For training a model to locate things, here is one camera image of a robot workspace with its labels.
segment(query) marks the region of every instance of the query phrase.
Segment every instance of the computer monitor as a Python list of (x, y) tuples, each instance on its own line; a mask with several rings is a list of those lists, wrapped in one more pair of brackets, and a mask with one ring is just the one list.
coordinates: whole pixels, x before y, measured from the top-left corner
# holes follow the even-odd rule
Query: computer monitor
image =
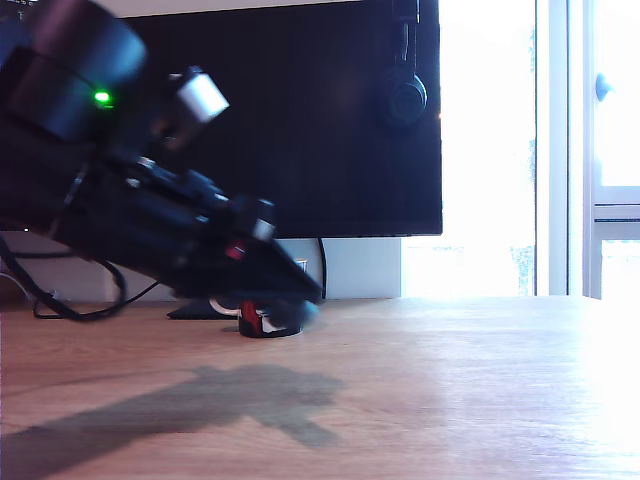
[(416, 42), (427, 107), (406, 129), (376, 108), (394, 64), (391, 0), (126, 20), (151, 74), (199, 65), (230, 103), (174, 165), (272, 201), (278, 238), (442, 233), (437, 1), (422, 1)]
[[(25, 12), (28, 12), (29, 7), (32, 7), (35, 4), (37, 4), (37, 0), (0, 0), (0, 22), (5, 21), (9, 18), (17, 20), (22, 19), (23, 14)], [(2, 54), (2, 47), (3, 45), (5, 45), (5, 43), (8, 44), (8, 42), (3, 41), (2, 35), (0, 34), (0, 58), (4, 57), (4, 55)], [(23, 230), (23, 228), (18, 225), (3, 221), (3, 219), (0, 218), (0, 232), (16, 230)]]

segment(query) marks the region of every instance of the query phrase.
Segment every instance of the headphones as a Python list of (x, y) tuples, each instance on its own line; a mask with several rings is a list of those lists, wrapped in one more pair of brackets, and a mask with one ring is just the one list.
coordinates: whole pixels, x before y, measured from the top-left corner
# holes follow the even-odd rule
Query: headphones
[(416, 73), (420, 0), (392, 0), (394, 65), (380, 81), (380, 109), (386, 123), (408, 128), (427, 108), (427, 89)]

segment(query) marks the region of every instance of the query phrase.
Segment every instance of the white wall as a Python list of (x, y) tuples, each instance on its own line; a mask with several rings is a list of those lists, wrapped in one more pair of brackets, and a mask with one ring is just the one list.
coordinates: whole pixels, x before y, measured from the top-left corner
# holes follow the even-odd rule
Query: white wall
[(95, 0), (119, 17), (358, 0)]
[[(225, 10), (275, 5), (324, 3), (323, 0), (99, 0), (114, 14), (140, 16), (179, 12)], [(31, 233), (6, 234), (9, 245), (22, 251), (63, 249)], [(282, 245), (294, 258), (308, 260), (308, 272), (319, 283), (321, 264), (315, 240), (283, 240)], [(401, 240), (399, 238), (327, 239), (329, 298), (393, 298), (401, 295)], [(65, 259), (25, 264), (45, 290), (57, 290), (63, 298), (77, 301), (104, 301), (114, 296), (111, 275), (101, 267), (83, 260)], [(130, 293), (137, 293), (151, 280), (126, 271)], [(169, 289), (158, 288), (147, 300), (172, 299)]]

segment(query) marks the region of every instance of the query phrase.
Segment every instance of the wooden desk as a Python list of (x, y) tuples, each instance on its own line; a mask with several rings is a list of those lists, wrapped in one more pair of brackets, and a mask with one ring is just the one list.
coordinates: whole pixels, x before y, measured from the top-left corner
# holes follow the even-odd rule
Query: wooden desk
[(637, 309), (332, 302), (278, 340), (166, 311), (3, 315), (3, 480), (640, 478)]

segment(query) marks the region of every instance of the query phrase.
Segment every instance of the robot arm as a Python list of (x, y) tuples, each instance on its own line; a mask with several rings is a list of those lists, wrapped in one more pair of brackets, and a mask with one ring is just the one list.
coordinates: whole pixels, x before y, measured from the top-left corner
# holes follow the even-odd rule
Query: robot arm
[[(180, 297), (320, 300), (274, 240), (272, 204), (228, 199), (197, 172), (147, 158), (180, 149), (227, 108), (206, 74), (188, 68), (138, 102), (145, 46), (89, 0), (41, 3), (24, 23), (0, 23), (0, 36), (0, 218)], [(15, 258), (5, 261), (24, 279)], [(42, 299), (56, 310), (51, 300)]]

